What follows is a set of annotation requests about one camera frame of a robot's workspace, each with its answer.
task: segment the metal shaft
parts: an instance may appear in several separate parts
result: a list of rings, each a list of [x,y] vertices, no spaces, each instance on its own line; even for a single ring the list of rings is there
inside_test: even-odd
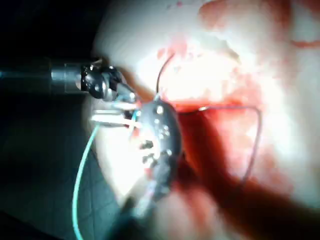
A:
[[[83,94],[80,82],[81,65],[84,63],[49,58],[0,61],[0,92],[41,95]]]

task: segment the dark background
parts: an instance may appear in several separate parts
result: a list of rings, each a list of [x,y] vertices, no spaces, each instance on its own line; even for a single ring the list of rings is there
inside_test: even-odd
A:
[[[106,1],[11,0],[0,8],[0,59],[87,59]],[[71,199],[87,137],[84,96],[0,94],[0,238],[21,234],[9,214],[43,233],[75,239]],[[104,239],[118,211],[114,195],[90,153],[79,192],[84,239]]]
[[[88,57],[107,1],[6,0],[1,56]]]

